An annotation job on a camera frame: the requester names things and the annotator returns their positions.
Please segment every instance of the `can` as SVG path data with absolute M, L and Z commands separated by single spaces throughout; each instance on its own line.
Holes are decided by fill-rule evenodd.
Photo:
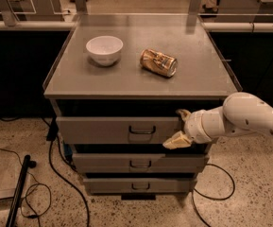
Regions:
M 176 58 L 153 49 L 145 49 L 142 52 L 140 64 L 143 68 L 168 78 L 176 73 L 178 66 Z

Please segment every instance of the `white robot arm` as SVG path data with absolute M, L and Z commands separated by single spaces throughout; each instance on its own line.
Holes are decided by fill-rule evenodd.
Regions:
M 184 121 L 184 132 L 174 134 L 163 145 L 185 148 L 192 143 L 209 143 L 220 136 L 242 136 L 254 132 L 273 138 L 273 108 L 248 93 L 228 96 L 223 106 L 189 113 L 178 110 Z

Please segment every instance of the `drawer handle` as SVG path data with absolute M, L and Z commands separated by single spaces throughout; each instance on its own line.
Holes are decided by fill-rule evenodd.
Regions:
M 133 168 L 146 169 L 152 167 L 152 162 L 149 161 L 147 166 L 135 166 L 132 161 L 129 161 L 129 166 Z
M 147 187 L 137 187 L 137 186 L 134 186 L 134 183 L 132 184 L 133 190 L 148 190 L 149 188 L 150 188 L 149 183 L 147 184 Z
M 156 132 L 156 126 L 153 126 L 152 131 L 134 131 L 133 128 L 129 126 L 128 131 L 133 134 L 153 134 L 154 132 Z

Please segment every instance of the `gray drawer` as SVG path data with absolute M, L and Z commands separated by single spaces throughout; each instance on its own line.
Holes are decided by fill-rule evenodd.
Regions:
M 99 178 L 97 176 L 84 176 L 83 182 L 89 194 L 123 194 L 123 193 L 187 193 L 194 189 L 196 178 L 192 174 L 182 174 L 170 178 L 142 178 L 129 174 L 128 178 L 120 177 L 118 174 L 112 174 L 108 177 Z
M 73 154 L 79 173 L 87 172 L 201 172 L 208 156 L 165 154 Z
M 182 123 L 178 117 L 58 117 L 67 144 L 162 144 Z

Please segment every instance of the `bowl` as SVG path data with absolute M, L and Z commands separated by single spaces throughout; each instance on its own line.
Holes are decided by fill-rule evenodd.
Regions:
M 98 36 L 86 44 L 90 57 L 100 65 L 114 64 L 121 57 L 123 42 L 113 36 Z

